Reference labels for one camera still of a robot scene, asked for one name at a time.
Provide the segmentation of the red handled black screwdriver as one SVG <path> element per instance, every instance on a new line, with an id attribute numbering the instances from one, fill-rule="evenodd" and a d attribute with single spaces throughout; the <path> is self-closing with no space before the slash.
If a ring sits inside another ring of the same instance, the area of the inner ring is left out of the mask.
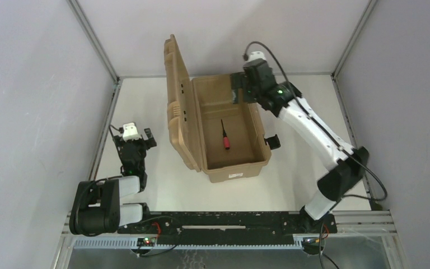
<path id="1" fill-rule="evenodd" d="M 224 124 L 223 124 L 223 120 L 222 120 L 222 119 L 221 119 L 221 125 L 222 125 L 223 145 L 224 145 L 224 148 L 225 148 L 226 150 L 229 150 L 229 149 L 230 149 L 230 147 L 231 147 L 231 145 L 230 145 L 230 141 L 229 141 L 229 138 L 228 138 L 228 136 L 227 136 L 227 133 L 226 133 L 226 130 L 225 130 L 225 127 L 224 127 Z"/>

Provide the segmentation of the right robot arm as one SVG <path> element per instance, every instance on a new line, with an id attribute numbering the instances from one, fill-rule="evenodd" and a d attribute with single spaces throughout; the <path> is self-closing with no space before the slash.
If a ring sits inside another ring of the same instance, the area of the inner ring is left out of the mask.
<path id="1" fill-rule="evenodd" d="M 328 172 L 301 208 L 297 225 L 302 231 L 321 228 L 330 211 L 365 176 L 368 150 L 355 148 L 335 135 L 293 83 L 287 78 L 277 82 L 265 59 L 246 62 L 241 72 L 230 74 L 230 83 L 235 104 L 258 103 L 292 127 L 317 153 Z"/>

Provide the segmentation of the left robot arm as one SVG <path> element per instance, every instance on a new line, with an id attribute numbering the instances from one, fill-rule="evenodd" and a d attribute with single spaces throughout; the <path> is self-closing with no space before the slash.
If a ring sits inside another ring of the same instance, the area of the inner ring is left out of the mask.
<path id="1" fill-rule="evenodd" d="M 124 125 L 119 132 L 111 139 L 121 162 L 120 174 L 79 182 L 69 217 L 69 229 L 74 235 L 114 233 L 121 226 L 142 219 L 143 205 L 123 205 L 121 198 L 145 190 L 145 158 L 157 142 L 149 128 L 141 135 L 133 123 Z"/>

